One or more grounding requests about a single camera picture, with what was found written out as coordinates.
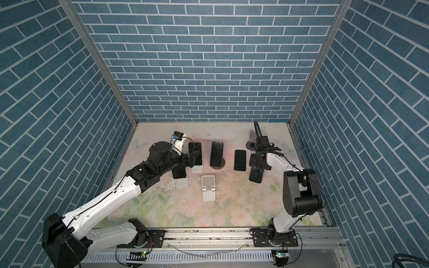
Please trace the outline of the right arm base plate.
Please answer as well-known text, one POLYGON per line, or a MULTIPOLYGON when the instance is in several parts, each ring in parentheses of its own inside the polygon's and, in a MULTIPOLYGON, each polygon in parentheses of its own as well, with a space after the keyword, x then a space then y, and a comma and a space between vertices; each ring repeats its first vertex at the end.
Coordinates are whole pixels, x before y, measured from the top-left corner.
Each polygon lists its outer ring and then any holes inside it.
POLYGON ((252 237, 254 247, 297 247, 298 240, 295 230, 286 233, 278 233, 274 229, 251 228, 249 234, 252 237))

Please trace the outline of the black phone teal edge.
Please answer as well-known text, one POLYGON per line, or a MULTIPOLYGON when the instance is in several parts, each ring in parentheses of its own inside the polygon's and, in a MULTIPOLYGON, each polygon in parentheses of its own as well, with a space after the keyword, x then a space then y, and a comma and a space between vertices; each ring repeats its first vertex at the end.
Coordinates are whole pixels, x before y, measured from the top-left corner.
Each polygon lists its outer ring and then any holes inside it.
POLYGON ((253 183, 260 184, 263 179, 264 169, 259 168, 257 166, 253 166, 251 168, 249 180, 253 183))

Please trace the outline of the black phone cracked screen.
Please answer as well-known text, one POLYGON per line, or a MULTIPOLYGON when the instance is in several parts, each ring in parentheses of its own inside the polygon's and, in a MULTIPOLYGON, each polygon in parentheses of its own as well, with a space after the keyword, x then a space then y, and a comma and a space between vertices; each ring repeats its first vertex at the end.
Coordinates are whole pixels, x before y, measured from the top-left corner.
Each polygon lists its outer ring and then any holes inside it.
POLYGON ((246 171, 246 151, 245 150, 235 150, 234 171, 237 171, 237 172, 246 171))

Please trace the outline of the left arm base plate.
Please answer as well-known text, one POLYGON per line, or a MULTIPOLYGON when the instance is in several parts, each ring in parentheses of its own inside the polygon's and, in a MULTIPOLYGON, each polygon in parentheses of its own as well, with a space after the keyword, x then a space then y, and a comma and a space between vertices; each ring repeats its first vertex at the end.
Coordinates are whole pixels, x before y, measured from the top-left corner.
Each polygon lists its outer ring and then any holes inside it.
POLYGON ((161 248, 164 243, 165 230, 140 231, 130 243, 117 245, 124 249, 148 249, 161 248))

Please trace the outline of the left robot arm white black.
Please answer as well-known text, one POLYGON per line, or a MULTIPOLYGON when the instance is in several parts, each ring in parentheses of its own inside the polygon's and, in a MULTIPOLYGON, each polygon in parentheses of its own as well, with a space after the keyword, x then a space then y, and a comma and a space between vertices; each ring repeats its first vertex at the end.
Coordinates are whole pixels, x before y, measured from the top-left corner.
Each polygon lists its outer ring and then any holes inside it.
POLYGON ((56 268, 74 268, 88 255, 114 246, 150 249, 146 226, 137 218, 114 227, 95 226, 118 207, 144 193, 175 168, 194 167, 201 149, 182 153, 174 144, 161 141, 149 148, 148 159, 128 170, 125 176, 88 203, 63 216, 54 213, 44 221, 42 248, 56 268))

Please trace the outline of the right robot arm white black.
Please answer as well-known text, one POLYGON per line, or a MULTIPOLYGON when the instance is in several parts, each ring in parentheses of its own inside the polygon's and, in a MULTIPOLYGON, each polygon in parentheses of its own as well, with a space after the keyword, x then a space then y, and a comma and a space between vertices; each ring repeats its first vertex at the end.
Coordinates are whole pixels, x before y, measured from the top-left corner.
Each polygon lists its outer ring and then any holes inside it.
POLYGON ((276 172, 283 179, 283 209, 270 220, 267 230, 271 244, 284 246, 296 238, 293 228, 298 221, 323 209, 323 191, 314 170, 288 160, 267 136, 257 135, 253 150, 249 161, 251 182, 261 183, 266 170, 276 172))

